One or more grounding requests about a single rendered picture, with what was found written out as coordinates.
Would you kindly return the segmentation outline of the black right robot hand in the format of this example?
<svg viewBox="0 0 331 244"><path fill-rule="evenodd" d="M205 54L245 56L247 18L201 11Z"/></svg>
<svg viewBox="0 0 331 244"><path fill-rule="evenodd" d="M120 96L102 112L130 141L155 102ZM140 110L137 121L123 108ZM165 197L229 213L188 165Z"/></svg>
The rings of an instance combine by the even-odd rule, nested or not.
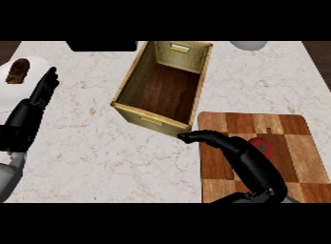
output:
<svg viewBox="0 0 331 244"><path fill-rule="evenodd" d="M222 151L231 168L248 188L248 193L272 195L273 203L287 198L287 185L279 171L251 143L238 136L228 136L217 131L201 130L177 134L186 143L205 143Z"/></svg>

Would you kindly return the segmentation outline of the checkered wooden cutting board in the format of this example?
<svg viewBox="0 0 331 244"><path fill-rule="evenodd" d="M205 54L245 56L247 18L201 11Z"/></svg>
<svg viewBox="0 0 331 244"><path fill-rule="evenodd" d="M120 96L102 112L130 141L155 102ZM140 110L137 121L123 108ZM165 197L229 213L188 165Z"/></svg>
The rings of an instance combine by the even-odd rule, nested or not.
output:
<svg viewBox="0 0 331 244"><path fill-rule="evenodd" d="M272 145L270 162L287 185L288 196L301 203L331 203L331 181L322 165L306 119L296 114L201 112L198 128ZM219 149L204 143L199 150L201 202L248 191Z"/></svg>

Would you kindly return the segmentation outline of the brown bread slice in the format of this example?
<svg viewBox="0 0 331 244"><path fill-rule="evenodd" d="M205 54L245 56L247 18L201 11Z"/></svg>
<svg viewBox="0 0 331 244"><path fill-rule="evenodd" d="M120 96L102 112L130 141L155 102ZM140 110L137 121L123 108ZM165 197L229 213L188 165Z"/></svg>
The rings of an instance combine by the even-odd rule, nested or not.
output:
<svg viewBox="0 0 331 244"><path fill-rule="evenodd" d="M21 84L30 70L30 61L25 58L16 59L10 66L9 74L6 77L7 84Z"/></svg>

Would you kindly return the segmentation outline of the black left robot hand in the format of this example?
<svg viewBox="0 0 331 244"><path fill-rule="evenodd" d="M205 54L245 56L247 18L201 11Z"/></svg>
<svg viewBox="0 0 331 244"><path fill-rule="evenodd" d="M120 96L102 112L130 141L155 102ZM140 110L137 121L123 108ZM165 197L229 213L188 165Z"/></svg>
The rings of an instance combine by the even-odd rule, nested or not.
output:
<svg viewBox="0 0 331 244"><path fill-rule="evenodd" d="M58 85L56 68L50 67L30 97L18 102L6 123L0 125L0 152L25 153L28 151Z"/></svg>

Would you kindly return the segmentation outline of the pale grey bowl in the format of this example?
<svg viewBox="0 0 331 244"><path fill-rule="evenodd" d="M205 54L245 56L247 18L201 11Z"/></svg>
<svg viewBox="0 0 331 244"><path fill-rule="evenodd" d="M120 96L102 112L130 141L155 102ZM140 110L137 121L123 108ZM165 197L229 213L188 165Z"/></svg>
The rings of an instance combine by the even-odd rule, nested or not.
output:
<svg viewBox="0 0 331 244"><path fill-rule="evenodd" d="M231 41L231 44L242 51L259 51L264 47L266 41Z"/></svg>

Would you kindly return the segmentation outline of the wooden box basket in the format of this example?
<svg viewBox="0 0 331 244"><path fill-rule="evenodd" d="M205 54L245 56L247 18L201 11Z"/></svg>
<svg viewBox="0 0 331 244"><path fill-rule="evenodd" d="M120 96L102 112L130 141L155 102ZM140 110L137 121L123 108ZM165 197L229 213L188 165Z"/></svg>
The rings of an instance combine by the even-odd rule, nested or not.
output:
<svg viewBox="0 0 331 244"><path fill-rule="evenodd" d="M126 121L171 137L189 132L213 44L145 41L109 106Z"/></svg>

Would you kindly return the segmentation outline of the red tomato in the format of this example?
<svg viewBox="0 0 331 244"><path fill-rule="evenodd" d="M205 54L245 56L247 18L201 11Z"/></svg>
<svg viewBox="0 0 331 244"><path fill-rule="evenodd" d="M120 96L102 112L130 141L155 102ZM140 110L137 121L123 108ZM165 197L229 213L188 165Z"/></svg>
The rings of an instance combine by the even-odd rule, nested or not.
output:
<svg viewBox="0 0 331 244"><path fill-rule="evenodd" d="M272 145L267 143L267 141L263 138L254 137L248 140L248 142L257 148L257 150L262 152L264 157L267 159L272 159L273 150L272 150Z"/></svg>

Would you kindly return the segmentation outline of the black appliance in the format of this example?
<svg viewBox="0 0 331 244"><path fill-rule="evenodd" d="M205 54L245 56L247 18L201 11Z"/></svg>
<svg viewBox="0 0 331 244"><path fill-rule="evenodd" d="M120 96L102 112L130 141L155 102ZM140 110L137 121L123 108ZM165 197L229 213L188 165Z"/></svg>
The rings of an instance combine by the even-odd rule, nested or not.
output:
<svg viewBox="0 0 331 244"><path fill-rule="evenodd" d="M136 51L136 41L68 41L72 51Z"/></svg>

